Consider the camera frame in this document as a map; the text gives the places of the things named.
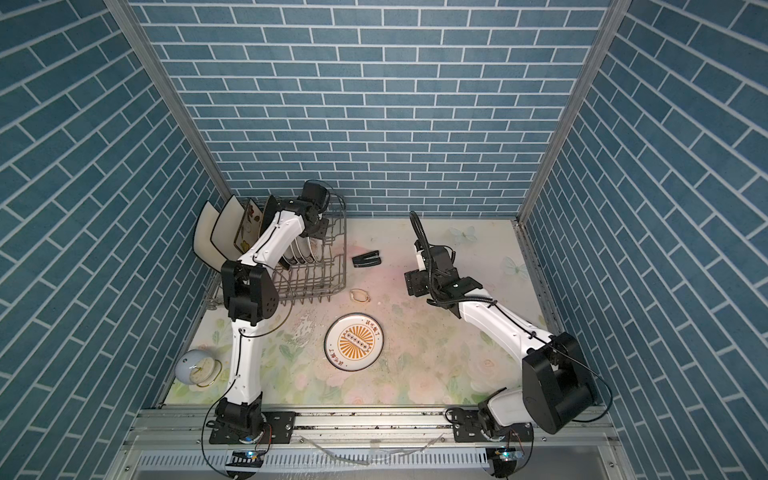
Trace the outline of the green rim round plate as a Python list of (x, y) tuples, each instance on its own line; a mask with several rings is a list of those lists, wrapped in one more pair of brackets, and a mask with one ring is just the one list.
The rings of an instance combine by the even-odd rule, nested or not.
[(311, 260), (311, 256), (307, 250), (307, 245), (304, 238), (297, 237), (294, 240), (294, 249), (295, 249), (294, 258), (298, 263), (306, 264)]

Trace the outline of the aluminium mounting rail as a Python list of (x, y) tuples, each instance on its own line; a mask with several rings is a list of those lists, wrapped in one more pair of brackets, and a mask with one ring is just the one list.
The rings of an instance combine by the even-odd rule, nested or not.
[[(109, 479), (632, 479), (628, 456), (608, 419), (570, 424), (551, 435), (526, 424), (518, 434), (491, 440), (468, 424), (451, 424), (442, 407), (290, 407), (272, 435), (259, 444), (212, 445), (203, 431), (201, 407), (142, 411), (107, 473)], [(517, 463), (468, 469), (360, 469), (321, 473), (204, 471), (139, 472), (143, 453), (191, 451), (204, 458), (239, 450), (342, 449), (385, 454), (438, 448), (513, 447), (525, 453)]]

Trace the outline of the round plate orange sunburst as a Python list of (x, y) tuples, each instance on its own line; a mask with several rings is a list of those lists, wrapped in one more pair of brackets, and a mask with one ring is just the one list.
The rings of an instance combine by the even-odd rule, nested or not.
[(329, 363), (344, 372), (358, 372), (370, 367), (384, 347), (380, 323), (364, 313), (339, 317), (326, 332), (324, 353)]

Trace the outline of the floral square plate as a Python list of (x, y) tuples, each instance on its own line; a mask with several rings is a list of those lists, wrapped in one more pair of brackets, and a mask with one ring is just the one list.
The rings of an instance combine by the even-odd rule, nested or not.
[(249, 198), (244, 204), (243, 215), (234, 239), (234, 246), (241, 253), (247, 252), (257, 242), (262, 221), (261, 209), (252, 198)]

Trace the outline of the white square plate inner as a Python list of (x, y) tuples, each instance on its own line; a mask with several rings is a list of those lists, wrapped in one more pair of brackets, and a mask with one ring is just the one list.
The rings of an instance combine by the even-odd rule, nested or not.
[(236, 236), (243, 215), (243, 205), (236, 196), (231, 196), (214, 223), (210, 240), (228, 260), (237, 260), (242, 255)]

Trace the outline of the base circuit board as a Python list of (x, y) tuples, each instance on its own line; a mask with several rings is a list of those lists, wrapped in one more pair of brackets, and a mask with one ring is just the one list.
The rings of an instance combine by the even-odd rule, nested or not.
[(495, 447), (486, 449), (491, 464), (517, 463), (524, 459), (525, 453), (513, 447)]
[(264, 463), (265, 451), (239, 450), (231, 454), (231, 458), (225, 464), (227, 470), (237, 468), (261, 468)]

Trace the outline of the white square plate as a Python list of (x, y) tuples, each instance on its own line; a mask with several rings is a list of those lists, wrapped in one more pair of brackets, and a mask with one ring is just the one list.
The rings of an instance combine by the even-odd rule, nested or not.
[(236, 236), (243, 215), (243, 205), (236, 196), (231, 196), (214, 223), (210, 240), (228, 260), (237, 260), (242, 255)]
[(219, 217), (220, 211), (209, 201), (206, 201), (196, 220), (193, 235), (194, 254), (217, 273), (221, 271), (222, 265), (227, 261), (227, 257), (212, 240)]

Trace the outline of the white round bowl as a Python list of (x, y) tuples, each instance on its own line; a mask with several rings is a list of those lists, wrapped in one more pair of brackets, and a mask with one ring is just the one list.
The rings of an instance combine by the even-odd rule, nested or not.
[(175, 378), (184, 385), (207, 387), (215, 382), (223, 369), (220, 360), (206, 350), (186, 352), (176, 363)]

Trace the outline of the black stapler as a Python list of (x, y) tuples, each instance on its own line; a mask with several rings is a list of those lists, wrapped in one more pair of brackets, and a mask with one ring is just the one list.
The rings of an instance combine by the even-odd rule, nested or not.
[(354, 268), (369, 268), (378, 266), (381, 263), (382, 259), (378, 250), (359, 254), (352, 258), (352, 264)]

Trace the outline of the white square plate outer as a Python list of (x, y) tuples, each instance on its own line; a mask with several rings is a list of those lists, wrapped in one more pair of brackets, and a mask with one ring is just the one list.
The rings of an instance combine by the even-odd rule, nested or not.
[(206, 201), (196, 220), (193, 235), (194, 254), (217, 273), (221, 271), (222, 265), (227, 261), (227, 257), (212, 240), (219, 217), (220, 211), (209, 201)]

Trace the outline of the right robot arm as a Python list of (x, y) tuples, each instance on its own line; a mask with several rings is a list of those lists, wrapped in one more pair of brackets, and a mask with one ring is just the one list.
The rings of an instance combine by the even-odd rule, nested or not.
[(415, 243), (418, 268), (404, 274), (408, 294), (450, 311), (515, 358), (521, 386), (503, 388), (478, 405), (483, 433), (492, 439), (514, 425), (533, 423), (555, 434), (596, 401), (593, 372), (579, 342), (555, 335), (507, 309), (471, 277), (461, 277), (444, 245)]

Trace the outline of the black square plate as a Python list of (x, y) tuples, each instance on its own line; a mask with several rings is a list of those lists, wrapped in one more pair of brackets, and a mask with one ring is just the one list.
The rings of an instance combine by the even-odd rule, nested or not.
[(263, 208), (262, 223), (260, 227), (259, 238), (263, 238), (266, 235), (266, 231), (272, 224), (276, 214), (278, 212), (278, 200), (274, 195), (270, 195)]

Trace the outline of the right base circuit board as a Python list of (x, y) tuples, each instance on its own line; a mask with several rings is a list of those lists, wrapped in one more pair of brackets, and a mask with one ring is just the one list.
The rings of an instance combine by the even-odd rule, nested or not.
[(491, 464), (517, 463), (524, 459), (525, 453), (513, 447), (495, 447), (486, 449)]

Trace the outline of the left base circuit board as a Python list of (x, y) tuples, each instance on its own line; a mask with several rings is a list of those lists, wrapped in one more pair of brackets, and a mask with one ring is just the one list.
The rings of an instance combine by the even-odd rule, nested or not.
[(227, 470), (237, 468), (261, 468), (264, 463), (265, 451), (239, 450), (231, 454), (231, 458), (225, 464)]

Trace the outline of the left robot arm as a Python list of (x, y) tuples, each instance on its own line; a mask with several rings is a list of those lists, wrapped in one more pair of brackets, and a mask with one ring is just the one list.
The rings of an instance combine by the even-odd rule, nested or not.
[(234, 443), (255, 444), (266, 435), (260, 358), (263, 340), (272, 332), (267, 320), (280, 304), (273, 275), (294, 240), (322, 230), (330, 198), (325, 186), (307, 181), (298, 198), (275, 201), (265, 214), (270, 223), (254, 246), (222, 266), (232, 350), (227, 389), (213, 409), (213, 426)]

